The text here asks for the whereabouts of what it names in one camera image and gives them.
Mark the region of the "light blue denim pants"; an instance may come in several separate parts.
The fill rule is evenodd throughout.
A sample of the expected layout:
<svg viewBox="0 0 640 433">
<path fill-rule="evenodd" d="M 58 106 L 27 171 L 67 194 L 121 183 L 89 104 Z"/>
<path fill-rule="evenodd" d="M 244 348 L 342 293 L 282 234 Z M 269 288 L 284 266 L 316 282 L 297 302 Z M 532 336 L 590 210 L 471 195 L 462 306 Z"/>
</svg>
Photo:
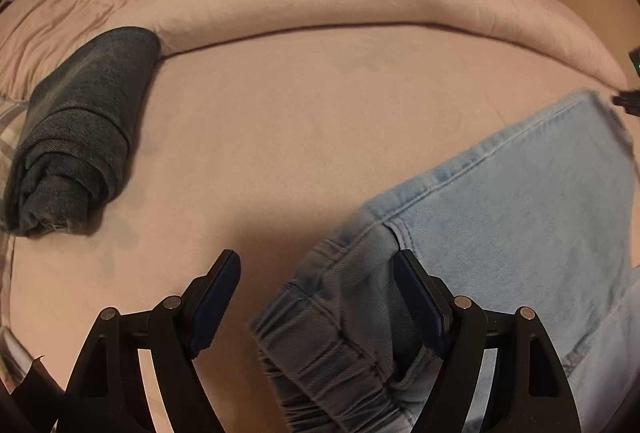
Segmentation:
<svg viewBox="0 0 640 433">
<path fill-rule="evenodd" d="M 562 98 L 373 198 L 252 323 L 294 432 L 407 432 L 440 366 L 394 282 L 412 251 L 483 309 L 541 318 L 587 432 L 639 373 L 631 140 L 591 91 Z"/>
</svg>

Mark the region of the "folded dark grey pants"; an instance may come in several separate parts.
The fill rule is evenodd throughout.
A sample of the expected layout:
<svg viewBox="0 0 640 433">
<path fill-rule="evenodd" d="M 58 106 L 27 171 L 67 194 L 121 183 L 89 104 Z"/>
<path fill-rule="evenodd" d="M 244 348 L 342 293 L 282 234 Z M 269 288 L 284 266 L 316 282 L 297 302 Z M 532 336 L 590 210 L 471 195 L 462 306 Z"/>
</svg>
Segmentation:
<svg viewBox="0 0 640 433">
<path fill-rule="evenodd" d="M 32 92 L 2 196 L 16 236 L 85 231 L 122 189 L 160 39 L 141 27 L 99 34 Z"/>
</svg>

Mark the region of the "pink bed sheet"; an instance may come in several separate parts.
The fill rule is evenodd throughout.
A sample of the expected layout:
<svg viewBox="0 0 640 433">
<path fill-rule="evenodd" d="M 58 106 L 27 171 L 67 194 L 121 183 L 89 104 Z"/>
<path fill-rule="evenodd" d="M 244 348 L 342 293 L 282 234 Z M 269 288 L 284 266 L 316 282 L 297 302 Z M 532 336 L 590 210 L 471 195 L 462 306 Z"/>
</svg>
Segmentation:
<svg viewBox="0 0 640 433">
<path fill-rule="evenodd" d="M 242 277 L 196 360 L 229 432 L 285 422 L 248 322 L 373 196 L 593 78 L 520 46 L 436 27 L 284 32 L 165 60 L 131 176 L 85 236 L 15 242 L 11 327 L 65 384 L 101 309 L 152 309 L 224 249 Z"/>
</svg>

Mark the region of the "plaid pillow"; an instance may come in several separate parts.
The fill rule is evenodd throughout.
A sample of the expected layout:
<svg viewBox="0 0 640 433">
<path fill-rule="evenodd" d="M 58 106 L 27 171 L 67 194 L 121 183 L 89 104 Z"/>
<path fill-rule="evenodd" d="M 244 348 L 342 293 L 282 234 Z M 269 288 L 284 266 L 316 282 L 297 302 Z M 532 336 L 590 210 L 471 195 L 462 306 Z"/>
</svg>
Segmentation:
<svg viewBox="0 0 640 433">
<path fill-rule="evenodd" d="M 28 103 L 2 98 L 0 105 L 1 158 L 11 161 L 20 141 Z"/>
</svg>

